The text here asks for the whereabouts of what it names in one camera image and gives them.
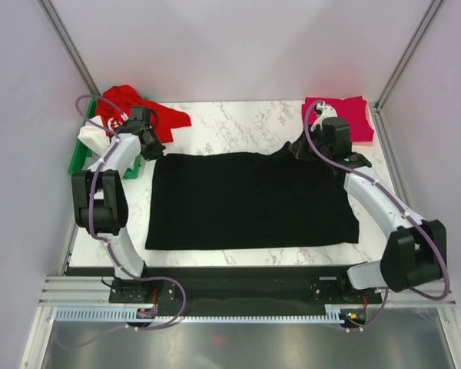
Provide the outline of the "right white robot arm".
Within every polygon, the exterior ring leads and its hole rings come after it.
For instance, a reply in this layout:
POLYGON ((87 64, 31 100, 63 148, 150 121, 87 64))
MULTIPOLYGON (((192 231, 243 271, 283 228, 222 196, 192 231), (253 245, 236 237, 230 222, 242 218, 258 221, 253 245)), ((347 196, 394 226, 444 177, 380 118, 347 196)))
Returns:
POLYGON ((443 281, 443 291, 437 299, 448 295, 445 226, 438 220, 426 220, 384 186, 371 163, 353 151, 350 128, 344 118, 317 118, 312 125, 304 126, 290 147, 301 159, 322 162, 334 181, 358 200, 386 237, 379 260, 348 267, 347 277, 337 282, 342 301, 356 301, 367 288, 419 293, 421 285, 437 280, 443 281))

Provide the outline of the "black t shirt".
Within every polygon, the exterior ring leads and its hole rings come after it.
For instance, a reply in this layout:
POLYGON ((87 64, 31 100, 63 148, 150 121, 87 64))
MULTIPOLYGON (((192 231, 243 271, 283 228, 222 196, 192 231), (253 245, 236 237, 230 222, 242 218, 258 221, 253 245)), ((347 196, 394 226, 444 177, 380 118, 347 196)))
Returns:
POLYGON ((356 243, 360 224, 322 161, 169 154, 154 166, 145 247, 157 251, 302 248, 356 243))

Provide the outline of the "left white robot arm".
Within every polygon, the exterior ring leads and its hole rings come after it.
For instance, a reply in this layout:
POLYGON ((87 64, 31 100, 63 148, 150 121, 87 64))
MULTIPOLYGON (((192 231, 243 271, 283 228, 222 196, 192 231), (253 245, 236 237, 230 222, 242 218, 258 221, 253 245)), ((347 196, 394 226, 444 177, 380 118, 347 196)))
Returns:
POLYGON ((127 294, 136 302, 145 302, 154 285, 142 277, 145 262, 128 233, 129 208, 121 179, 137 157, 160 159, 165 146, 155 133, 158 117, 150 108, 134 106, 122 118, 124 124, 111 133, 105 153, 87 169, 72 174, 73 207, 76 225, 103 245, 115 276, 130 279, 127 294))

